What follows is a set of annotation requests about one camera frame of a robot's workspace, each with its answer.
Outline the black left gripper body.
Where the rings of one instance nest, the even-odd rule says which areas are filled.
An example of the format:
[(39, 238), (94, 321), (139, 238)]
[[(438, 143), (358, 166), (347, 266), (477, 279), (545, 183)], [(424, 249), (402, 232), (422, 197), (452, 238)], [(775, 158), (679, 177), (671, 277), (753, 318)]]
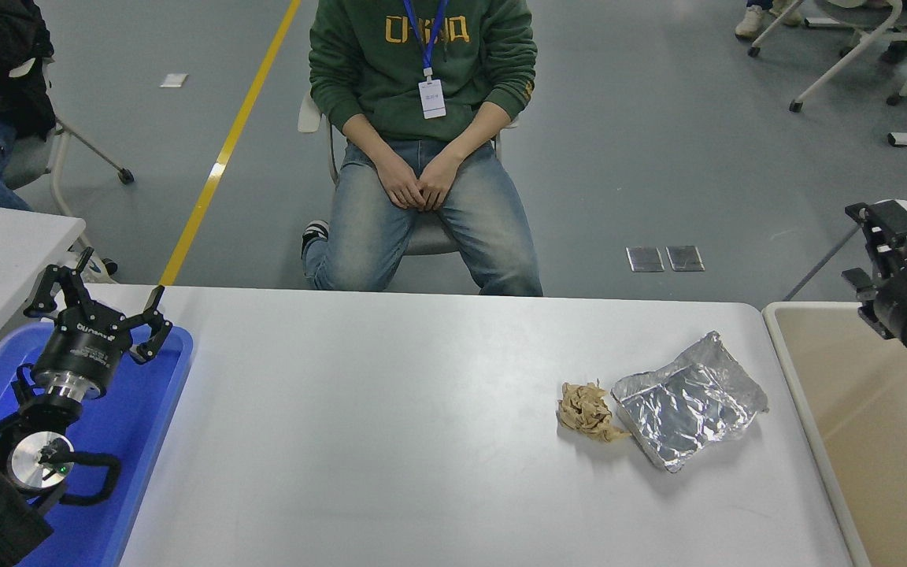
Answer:
[(64, 372), (87, 378), (97, 390), (110, 387), (121, 358), (131, 345), (129, 330), (118, 327), (123, 314), (101, 306), (94, 316), (75, 306), (61, 311), (53, 334), (33, 366), (32, 377), (42, 388)]

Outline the person's right hand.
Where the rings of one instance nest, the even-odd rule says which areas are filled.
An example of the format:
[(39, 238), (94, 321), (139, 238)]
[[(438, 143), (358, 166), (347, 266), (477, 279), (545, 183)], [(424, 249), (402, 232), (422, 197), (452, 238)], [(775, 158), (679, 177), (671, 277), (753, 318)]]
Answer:
[(390, 202), (400, 209), (424, 209), (424, 196), (413, 169), (391, 151), (374, 158), (380, 183)]

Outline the person's left hand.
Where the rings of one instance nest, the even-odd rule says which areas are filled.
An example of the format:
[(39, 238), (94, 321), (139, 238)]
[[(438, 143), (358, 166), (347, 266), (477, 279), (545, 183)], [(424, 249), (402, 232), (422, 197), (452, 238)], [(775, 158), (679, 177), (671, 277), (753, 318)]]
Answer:
[(419, 211), (431, 212), (442, 208), (464, 160), (463, 152), (446, 148), (425, 165), (416, 183), (421, 196), (416, 206)]

